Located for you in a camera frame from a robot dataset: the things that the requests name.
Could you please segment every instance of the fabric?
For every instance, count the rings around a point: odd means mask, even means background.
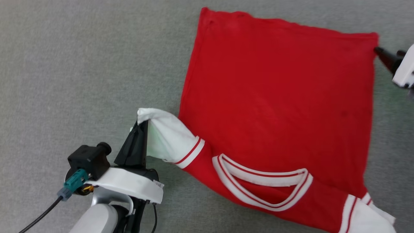
[[[305,167],[362,199],[377,43],[375,33],[203,8],[179,119],[241,165]]]
[[[175,163],[239,205],[332,233],[395,232],[387,219],[361,199],[321,183],[305,168],[292,172],[256,171],[225,154],[215,155],[208,142],[190,136],[172,114],[139,109],[138,123],[148,119],[152,127],[148,130],[147,155],[153,156],[150,152],[155,149],[151,147],[168,148],[163,154],[166,162]],[[176,153],[178,148],[187,151]]]

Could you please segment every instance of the white fabric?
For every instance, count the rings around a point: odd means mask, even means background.
[[[177,117],[169,112],[154,108],[139,108],[138,124],[146,120],[149,120],[148,156],[176,163],[183,159],[199,141],[198,137],[195,137]]]
[[[381,215],[381,217],[385,218],[385,219],[386,219],[389,223],[391,223],[392,225],[394,225],[394,223],[395,223],[395,218],[394,218],[394,216],[392,216],[391,214],[389,214],[389,213],[387,213],[387,212],[383,211],[382,209],[379,209],[378,207],[376,207],[376,206],[374,205],[374,203],[373,203],[373,202],[371,202],[368,206],[369,206],[371,209],[373,209],[375,212],[377,212],[379,215]]]
[[[201,150],[204,147],[205,141],[203,139],[199,139],[199,140],[200,140],[199,143],[195,145],[192,152],[186,157],[184,157],[182,160],[180,160],[179,162],[175,163],[175,165],[177,165],[181,169],[184,169],[185,167],[190,165],[190,163],[197,157],[198,154],[200,154]]]
[[[220,155],[220,160],[223,162],[225,169],[233,176],[252,184],[268,187],[289,187],[297,185],[308,173],[306,169],[299,169],[293,172],[256,171],[236,163],[225,154]]]
[[[342,210],[342,223],[339,233],[349,233],[349,218],[354,211],[356,201],[358,201],[358,199],[355,196],[348,195],[344,209]]]
[[[348,233],[395,233],[391,223],[357,199]]]
[[[375,212],[377,212],[383,218],[387,219],[392,225],[394,225],[395,218],[391,214],[389,214],[389,213],[379,209],[378,207],[376,207],[374,205],[374,203],[372,202],[372,199],[371,199],[371,196],[369,195],[369,193],[365,194],[365,196],[361,199],[361,202],[368,205],[371,209],[373,209]]]

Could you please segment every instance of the gray carpet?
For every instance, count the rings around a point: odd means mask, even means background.
[[[56,198],[82,144],[119,151],[138,107],[178,113],[202,7],[247,11],[343,32],[378,32],[397,51],[414,43],[412,0],[0,1],[0,232],[21,230]],[[376,61],[366,185],[378,207],[414,229],[414,102]],[[316,233],[225,200],[173,165],[149,159],[165,184],[156,232]],[[30,232],[63,233],[91,197],[60,203]],[[151,232],[153,210],[142,232]]]

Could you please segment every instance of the black cable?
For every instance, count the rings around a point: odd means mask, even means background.
[[[155,228],[156,228],[156,208],[155,208],[155,204],[153,204],[154,206],[154,214],[155,214],[155,223],[154,223],[154,228],[152,229],[151,233],[155,232]]]
[[[31,224],[29,224],[27,227],[25,227],[23,230],[19,231],[19,233],[25,233],[28,231],[32,226],[34,226],[36,223],[38,223],[46,214],[48,214],[61,200],[63,199],[62,196],[59,196],[56,201],[45,211],[43,214],[41,214],[36,220],[34,220]]]

